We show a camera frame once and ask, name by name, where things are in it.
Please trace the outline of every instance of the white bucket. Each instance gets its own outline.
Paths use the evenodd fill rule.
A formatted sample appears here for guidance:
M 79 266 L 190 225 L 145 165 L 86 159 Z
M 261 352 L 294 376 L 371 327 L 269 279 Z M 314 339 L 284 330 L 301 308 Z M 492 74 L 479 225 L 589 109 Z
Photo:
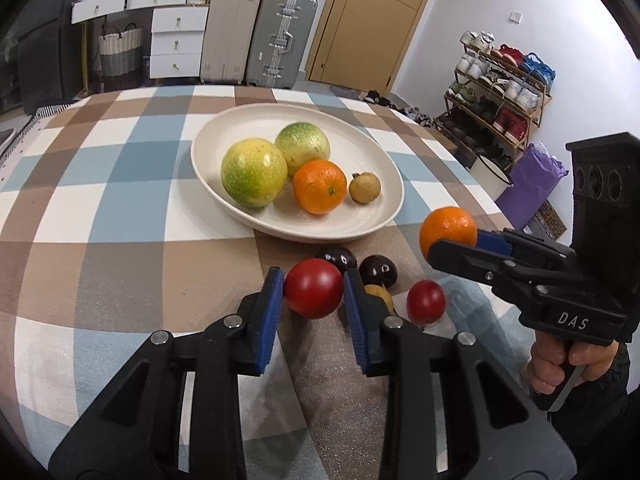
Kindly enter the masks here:
M 510 177 L 482 155 L 478 156 L 478 160 L 474 162 L 469 173 L 492 200 L 496 200 L 505 189 L 513 186 Z

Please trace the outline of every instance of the silver bolt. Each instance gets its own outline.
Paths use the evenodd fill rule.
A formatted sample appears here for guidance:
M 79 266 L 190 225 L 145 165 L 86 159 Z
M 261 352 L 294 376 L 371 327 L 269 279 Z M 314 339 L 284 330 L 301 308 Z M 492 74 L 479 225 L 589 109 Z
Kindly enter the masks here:
M 387 316 L 385 317 L 385 326 L 387 328 L 400 328 L 404 321 L 401 317 L 398 316 Z
M 458 341 L 460 341 L 464 346 L 473 346 L 476 344 L 476 336 L 471 332 L 460 332 L 458 334 Z
M 227 328 L 238 328 L 242 325 L 242 318 L 238 314 L 231 314 L 225 317 L 223 323 Z
M 156 330 L 151 335 L 151 342 L 154 345 L 163 345 L 169 341 L 169 333 L 166 330 Z

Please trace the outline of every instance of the plaid tablecloth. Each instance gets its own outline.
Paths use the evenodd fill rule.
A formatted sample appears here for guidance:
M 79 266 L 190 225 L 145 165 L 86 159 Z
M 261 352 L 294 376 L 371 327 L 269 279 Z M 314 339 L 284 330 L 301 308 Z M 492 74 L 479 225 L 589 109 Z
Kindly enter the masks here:
M 517 375 L 532 336 L 515 307 L 436 272 L 418 249 L 430 210 L 459 205 L 481 228 L 508 225 L 469 174 L 397 112 L 304 92 L 195 86 L 91 96 L 41 120 L 0 170 L 0 408 L 47 464 L 69 427 L 148 334 L 204 329 L 317 247 L 254 232 L 196 179 L 190 143 L 216 113 L 257 102 L 316 108 L 375 139 L 398 165 L 405 200 L 394 222 L 349 244 L 399 267 L 400 314 L 417 280 L 439 280 L 448 309 L 431 333 L 469 330 Z M 284 312 L 261 378 L 241 378 L 242 436 L 252 479 L 373 479 L 386 383 L 364 378 L 339 313 Z M 186 466 L 188 428 L 180 457 Z

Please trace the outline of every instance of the red tomato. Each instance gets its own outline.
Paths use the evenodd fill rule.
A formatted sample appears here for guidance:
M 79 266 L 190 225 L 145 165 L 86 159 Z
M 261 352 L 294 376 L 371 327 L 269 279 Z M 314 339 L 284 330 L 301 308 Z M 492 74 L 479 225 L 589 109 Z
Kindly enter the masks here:
M 342 275 L 326 260 L 298 263 L 284 280 L 284 297 L 291 310 L 307 319 L 331 314 L 342 299 Z
M 422 280 L 415 283 L 406 297 L 406 311 L 416 325 L 435 323 L 447 307 L 444 290 L 436 282 Z

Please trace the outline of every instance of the beige suitcase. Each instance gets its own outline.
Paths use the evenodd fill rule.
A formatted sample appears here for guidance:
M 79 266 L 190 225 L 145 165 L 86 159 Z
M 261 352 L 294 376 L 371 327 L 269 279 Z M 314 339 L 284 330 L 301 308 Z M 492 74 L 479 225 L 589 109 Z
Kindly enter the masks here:
M 259 4 L 260 0 L 211 0 L 202 45 L 202 82 L 244 80 Z

